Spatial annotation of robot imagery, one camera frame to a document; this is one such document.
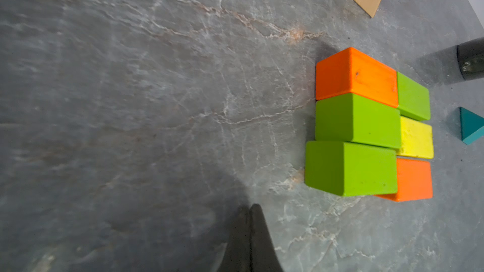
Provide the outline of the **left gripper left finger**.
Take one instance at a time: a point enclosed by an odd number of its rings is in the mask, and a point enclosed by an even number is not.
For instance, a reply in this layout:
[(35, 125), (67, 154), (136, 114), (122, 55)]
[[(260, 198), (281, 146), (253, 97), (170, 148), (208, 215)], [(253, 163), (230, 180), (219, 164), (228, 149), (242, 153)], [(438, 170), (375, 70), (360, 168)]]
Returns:
[(238, 209), (218, 271), (251, 271), (250, 209)]

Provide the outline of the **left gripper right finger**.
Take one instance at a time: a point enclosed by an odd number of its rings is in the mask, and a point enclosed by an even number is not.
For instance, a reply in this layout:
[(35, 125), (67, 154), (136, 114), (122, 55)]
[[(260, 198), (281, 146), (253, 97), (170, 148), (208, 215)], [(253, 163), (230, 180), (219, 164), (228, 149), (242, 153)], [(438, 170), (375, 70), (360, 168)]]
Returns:
[(262, 207), (259, 204), (251, 206), (250, 218), (252, 271), (283, 272), (268, 231)]

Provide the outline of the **green block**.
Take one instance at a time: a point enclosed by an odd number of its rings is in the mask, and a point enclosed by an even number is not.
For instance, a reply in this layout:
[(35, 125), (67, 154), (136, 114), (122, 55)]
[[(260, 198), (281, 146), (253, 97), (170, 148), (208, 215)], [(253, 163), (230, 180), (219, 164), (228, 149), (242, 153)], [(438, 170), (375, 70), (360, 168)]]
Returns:
[(397, 73), (398, 109), (402, 116), (417, 121), (431, 119), (429, 90), (402, 73)]
[(354, 93), (323, 99), (316, 102), (315, 139), (399, 149), (400, 111)]
[(309, 141), (305, 184), (344, 197), (394, 194), (398, 191), (397, 155), (383, 147)]

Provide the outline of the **orange block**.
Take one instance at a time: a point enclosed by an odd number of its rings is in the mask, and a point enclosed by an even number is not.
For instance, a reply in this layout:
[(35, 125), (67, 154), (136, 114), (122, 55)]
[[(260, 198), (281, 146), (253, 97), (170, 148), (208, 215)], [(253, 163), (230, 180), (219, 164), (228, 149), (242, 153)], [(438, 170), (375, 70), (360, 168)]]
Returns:
[(398, 107), (396, 70), (350, 47), (316, 64), (315, 98), (346, 93)]
[(397, 178), (396, 193), (376, 196), (395, 202), (426, 200), (433, 197), (430, 162), (398, 157)]

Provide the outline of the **yellow block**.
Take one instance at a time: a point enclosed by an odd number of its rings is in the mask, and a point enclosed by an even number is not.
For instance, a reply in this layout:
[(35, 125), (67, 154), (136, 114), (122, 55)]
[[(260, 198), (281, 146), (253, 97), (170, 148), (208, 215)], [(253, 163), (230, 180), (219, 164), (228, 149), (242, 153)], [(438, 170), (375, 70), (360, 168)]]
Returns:
[(398, 156), (421, 159), (434, 158), (432, 126), (407, 117), (400, 117), (402, 145)]

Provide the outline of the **teal small block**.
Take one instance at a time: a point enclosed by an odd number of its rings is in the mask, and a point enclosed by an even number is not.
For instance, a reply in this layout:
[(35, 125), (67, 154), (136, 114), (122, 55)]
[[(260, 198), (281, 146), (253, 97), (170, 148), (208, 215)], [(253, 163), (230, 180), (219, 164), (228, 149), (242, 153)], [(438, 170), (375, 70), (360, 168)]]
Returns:
[(484, 118), (460, 107), (461, 140), (470, 145), (483, 137)]

